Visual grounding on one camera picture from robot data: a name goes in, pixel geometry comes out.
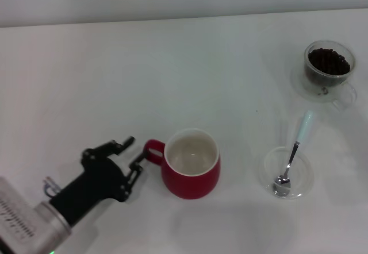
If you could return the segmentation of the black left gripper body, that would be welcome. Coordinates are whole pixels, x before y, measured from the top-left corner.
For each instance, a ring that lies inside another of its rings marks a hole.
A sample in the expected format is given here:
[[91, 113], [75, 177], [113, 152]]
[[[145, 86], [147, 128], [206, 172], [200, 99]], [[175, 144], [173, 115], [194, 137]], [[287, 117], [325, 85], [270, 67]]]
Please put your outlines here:
[[127, 179], [112, 160], [83, 159], [82, 165], [84, 172], [49, 201], [70, 227], [104, 199], [124, 202], [128, 198]]

